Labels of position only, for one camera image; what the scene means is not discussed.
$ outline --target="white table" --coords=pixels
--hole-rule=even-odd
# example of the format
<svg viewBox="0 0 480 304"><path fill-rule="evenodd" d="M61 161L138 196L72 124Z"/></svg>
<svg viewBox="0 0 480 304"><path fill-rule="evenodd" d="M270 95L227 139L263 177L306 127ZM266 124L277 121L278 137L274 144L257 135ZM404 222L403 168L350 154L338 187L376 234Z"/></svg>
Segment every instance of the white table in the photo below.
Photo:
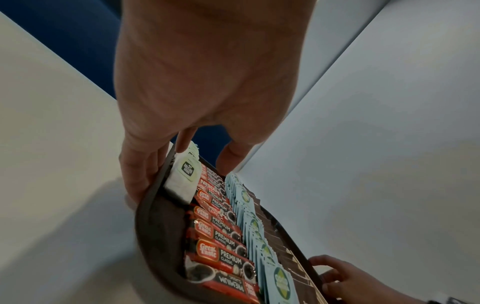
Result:
<svg viewBox="0 0 480 304"><path fill-rule="evenodd" d="M0 39L0 302L179 302L136 254L115 100L1 14Z"/></svg>

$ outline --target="finger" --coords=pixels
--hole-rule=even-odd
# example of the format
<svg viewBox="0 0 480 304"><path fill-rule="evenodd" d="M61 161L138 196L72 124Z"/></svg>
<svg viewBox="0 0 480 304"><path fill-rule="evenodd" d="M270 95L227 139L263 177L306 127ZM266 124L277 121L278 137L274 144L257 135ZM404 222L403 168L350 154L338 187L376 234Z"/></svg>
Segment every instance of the finger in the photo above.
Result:
<svg viewBox="0 0 480 304"><path fill-rule="evenodd" d="M313 266L325 265L335 268L342 276L346 276L349 273L349 263L329 255L313 256L308 260Z"/></svg>
<svg viewBox="0 0 480 304"><path fill-rule="evenodd" d="M216 169L221 175L229 174L237 167L252 149L253 145L231 141L216 159Z"/></svg>
<svg viewBox="0 0 480 304"><path fill-rule="evenodd" d="M146 173L146 161L149 155L149 153L132 149L127 140L123 141L119 158L121 174L128 195L136 203L140 203L149 186Z"/></svg>
<svg viewBox="0 0 480 304"><path fill-rule="evenodd" d="M197 130L197 127L190 127L180 131L175 142L175 152L182 153L185 151L189 147L190 141Z"/></svg>
<svg viewBox="0 0 480 304"><path fill-rule="evenodd" d="M330 269L329 271L322 273L320 279L323 283L331 283L335 281L342 281L342 275L336 269Z"/></svg>
<svg viewBox="0 0 480 304"><path fill-rule="evenodd" d="M155 180L155 176L159 171L159 156L158 151L153 152L150 156L146 159L145 163L145 172L146 177L148 179L149 184L153 183Z"/></svg>
<svg viewBox="0 0 480 304"><path fill-rule="evenodd" d="M344 289L341 282L323 284L321 288L322 291L328 296L333 298L343 298Z"/></svg>
<svg viewBox="0 0 480 304"><path fill-rule="evenodd" d="M167 153L169 151L169 146L170 146L170 142L167 142L163 147L161 147L159 150L158 150L158 162L157 162L157 166L160 168L164 162L165 162L165 158L167 157Z"/></svg>

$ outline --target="child's hand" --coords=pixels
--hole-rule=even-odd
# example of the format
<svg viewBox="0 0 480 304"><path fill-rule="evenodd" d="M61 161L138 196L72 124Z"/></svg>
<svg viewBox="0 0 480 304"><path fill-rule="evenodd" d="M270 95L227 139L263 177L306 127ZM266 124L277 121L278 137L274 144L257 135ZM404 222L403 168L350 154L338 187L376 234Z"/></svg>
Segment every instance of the child's hand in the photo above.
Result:
<svg viewBox="0 0 480 304"><path fill-rule="evenodd" d="M322 290L328 296L341 298L347 304L423 304L400 293L365 271L337 258L320 255L309 259L313 266L326 265L333 269L320 275Z"/></svg>

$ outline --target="blue fabric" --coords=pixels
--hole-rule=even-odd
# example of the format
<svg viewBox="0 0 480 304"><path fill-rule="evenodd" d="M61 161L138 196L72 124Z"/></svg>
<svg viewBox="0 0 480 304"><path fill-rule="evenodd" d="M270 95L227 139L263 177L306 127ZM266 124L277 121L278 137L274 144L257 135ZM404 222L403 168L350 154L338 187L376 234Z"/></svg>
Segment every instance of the blue fabric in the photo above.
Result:
<svg viewBox="0 0 480 304"><path fill-rule="evenodd" d="M0 11L115 98L120 18L101 0L5 0ZM215 164L230 137L221 126L203 127L193 141Z"/></svg>

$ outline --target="hand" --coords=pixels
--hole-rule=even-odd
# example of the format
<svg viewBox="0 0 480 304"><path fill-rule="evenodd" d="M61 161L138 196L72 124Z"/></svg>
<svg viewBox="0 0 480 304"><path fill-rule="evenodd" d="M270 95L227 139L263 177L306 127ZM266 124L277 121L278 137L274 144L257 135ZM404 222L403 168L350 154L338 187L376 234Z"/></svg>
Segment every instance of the hand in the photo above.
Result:
<svg viewBox="0 0 480 304"><path fill-rule="evenodd" d="M323 292L341 298L347 304L424 304L400 293L365 271L337 258L320 255L309 259L313 266L326 265L333 269L323 273Z"/></svg>
<svg viewBox="0 0 480 304"><path fill-rule="evenodd" d="M197 127L224 125L233 170L268 138L291 102L315 0L124 0L115 91L125 128L120 166L137 203Z"/></svg>

